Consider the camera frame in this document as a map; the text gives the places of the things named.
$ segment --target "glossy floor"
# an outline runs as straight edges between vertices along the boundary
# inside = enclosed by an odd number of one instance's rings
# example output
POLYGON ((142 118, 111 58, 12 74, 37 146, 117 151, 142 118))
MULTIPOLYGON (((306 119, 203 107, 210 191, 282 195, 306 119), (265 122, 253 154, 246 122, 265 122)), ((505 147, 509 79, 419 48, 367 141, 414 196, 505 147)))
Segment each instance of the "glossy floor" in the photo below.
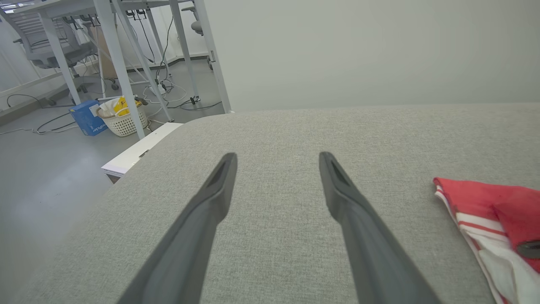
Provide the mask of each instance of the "glossy floor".
MULTIPOLYGON (((194 69, 201 106, 219 102, 215 78, 206 61, 194 61, 194 69)), ((184 87, 187 96, 193 96, 184 63, 172 66, 171 74, 172 81, 184 87)), ((130 76, 135 81, 138 79, 135 73, 130 73, 130 76)), ((134 93, 141 96, 144 86, 134 86, 134 93)), ((89 90, 100 92, 98 85, 89 87, 89 90)), ((119 95, 119 91, 111 89, 107 93, 109 96, 119 95)), ((157 101, 150 90, 146 93, 151 100, 157 101)), ((184 91, 174 88, 166 99, 176 100, 182 95, 184 91)), ((59 103, 67 104, 68 100, 65 98, 59 103)), ((170 106, 179 103, 171 102, 170 106)), ((0 133, 17 128, 36 128, 67 113, 67 109, 34 111, 0 127, 0 133)), ((145 106, 148 115, 158 109, 157 104, 145 106)), ((181 123, 224 113, 221 104, 202 111, 169 111, 175 122, 181 123)), ((152 118, 163 122, 167 120, 163 111, 152 118)), ((41 131, 72 121, 71 115, 66 115, 41 131)), ((157 126, 157 123, 151 125, 152 128, 157 126)), ((85 136, 78 128, 45 135, 29 131, 0 135, 0 303, 9 302, 37 267, 54 255, 55 247, 68 231, 76 227, 85 213, 112 186, 102 173, 101 166, 137 139, 136 134, 118 137, 110 130, 95 137, 85 136)))

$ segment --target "white plastic basket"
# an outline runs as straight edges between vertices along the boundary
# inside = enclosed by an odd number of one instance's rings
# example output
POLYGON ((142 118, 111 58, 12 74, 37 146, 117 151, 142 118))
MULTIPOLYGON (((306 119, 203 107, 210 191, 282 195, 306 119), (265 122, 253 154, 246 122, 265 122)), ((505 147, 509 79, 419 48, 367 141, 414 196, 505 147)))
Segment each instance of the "white plastic basket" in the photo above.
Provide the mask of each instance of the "white plastic basket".
MULTIPOLYGON (((144 110, 142 108, 139 109, 141 105, 139 104, 137 106, 137 110, 139 112, 139 118, 141 124, 143 124, 143 128, 146 128, 148 126, 148 118, 146 117, 146 113, 144 113, 144 110)), ((127 135, 131 135, 137 130, 135 130, 135 124, 133 123, 133 119, 131 119, 131 114, 127 114, 124 116, 104 116, 103 111, 101 108, 97 110, 97 115, 103 119, 103 122, 107 125, 111 131, 120 136, 124 137, 127 135)))

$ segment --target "folded towel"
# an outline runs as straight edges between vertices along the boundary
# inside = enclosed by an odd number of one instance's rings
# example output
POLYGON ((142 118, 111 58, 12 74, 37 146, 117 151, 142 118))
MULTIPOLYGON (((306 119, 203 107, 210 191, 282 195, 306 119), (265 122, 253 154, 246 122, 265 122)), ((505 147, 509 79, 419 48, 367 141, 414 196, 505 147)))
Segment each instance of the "folded towel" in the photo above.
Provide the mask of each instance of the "folded towel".
POLYGON ((474 252, 495 301, 538 303, 538 260, 523 259, 516 247, 540 239, 538 220, 533 220, 540 218, 540 191, 438 177, 433 181, 435 195, 445 203, 474 252))

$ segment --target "office chair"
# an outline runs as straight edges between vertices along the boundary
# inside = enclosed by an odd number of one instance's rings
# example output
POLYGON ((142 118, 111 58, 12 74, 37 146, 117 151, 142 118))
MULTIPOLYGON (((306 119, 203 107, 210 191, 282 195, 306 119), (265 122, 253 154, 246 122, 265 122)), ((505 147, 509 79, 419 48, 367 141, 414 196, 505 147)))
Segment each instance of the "office chair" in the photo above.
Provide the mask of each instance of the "office chair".
MULTIPOLYGON (((23 45, 26 58, 32 62, 33 65, 41 69, 59 68, 58 61, 52 51, 38 13, 7 14, 4 10, 0 10, 0 16, 19 34, 20 38, 13 42, 21 43, 23 45)), ((67 65, 72 71, 75 87, 77 88, 77 91, 87 93, 88 91, 84 84, 101 84, 101 79, 99 76, 92 75, 80 77, 75 71, 74 66, 86 57, 97 54, 97 47, 91 42, 79 44, 74 30, 61 18, 56 18, 53 22, 56 27, 60 44, 62 45, 62 50, 64 51, 67 65)), ((89 30, 90 26, 85 23, 83 24, 88 30, 89 35, 92 35, 92 31, 89 30)), ((67 90, 67 85, 55 90, 50 96, 56 96, 64 90, 67 90)))
MULTIPOLYGON (((199 20, 199 14, 197 13, 197 9, 195 8, 195 3, 193 2, 193 6, 190 6, 188 8, 183 8, 182 11, 191 11, 193 15, 195 15, 195 22, 191 24, 191 29, 194 30, 199 35, 204 36, 204 34, 202 33, 203 28, 201 27, 201 21, 199 20)), ((208 66, 210 67, 210 69, 214 70, 214 68, 212 67, 210 56, 206 56, 206 62, 208 63, 208 66)))

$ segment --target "red cloth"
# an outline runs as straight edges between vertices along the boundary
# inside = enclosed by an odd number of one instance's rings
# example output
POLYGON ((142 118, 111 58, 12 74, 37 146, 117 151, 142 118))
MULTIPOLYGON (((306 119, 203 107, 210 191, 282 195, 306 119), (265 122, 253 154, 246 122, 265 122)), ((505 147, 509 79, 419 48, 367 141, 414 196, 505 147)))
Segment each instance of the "red cloth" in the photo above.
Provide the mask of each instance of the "red cloth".
MULTIPOLYGON (((454 216, 465 213, 500 222, 514 251, 522 242, 540 240, 540 191, 440 177, 433 182, 443 188, 454 216)), ((540 272, 540 259, 523 259, 540 272)))

